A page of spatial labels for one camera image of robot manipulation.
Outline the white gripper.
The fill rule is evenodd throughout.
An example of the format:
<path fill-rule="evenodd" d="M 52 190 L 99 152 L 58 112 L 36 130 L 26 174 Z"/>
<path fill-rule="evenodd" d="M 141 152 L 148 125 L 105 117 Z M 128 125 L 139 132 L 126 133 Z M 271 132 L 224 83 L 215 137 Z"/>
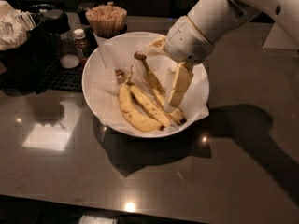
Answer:
<path fill-rule="evenodd" d="M 164 55 L 178 63 L 172 71 L 171 86 L 167 103 L 179 107 L 184 94 L 192 83 L 191 63 L 203 62 L 213 51 L 214 46 L 194 26 L 187 16 L 180 17 L 169 29 L 167 36 L 161 35 L 141 50 L 146 57 Z"/>

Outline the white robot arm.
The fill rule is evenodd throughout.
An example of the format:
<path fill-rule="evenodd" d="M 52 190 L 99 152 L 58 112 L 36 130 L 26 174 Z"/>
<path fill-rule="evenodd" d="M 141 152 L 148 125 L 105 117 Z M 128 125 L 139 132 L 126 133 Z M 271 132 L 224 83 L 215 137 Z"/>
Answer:
<path fill-rule="evenodd" d="M 178 107 L 192 79 L 192 68 L 208 57 L 214 45 L 229 31 L 264 13 L 291 39 L 299 43 L 299 0 L 199 0 L 180 17 L 167 35 L 142 50 L 163 54 L 187 67 L 166 84 L 163 107 Z"/>

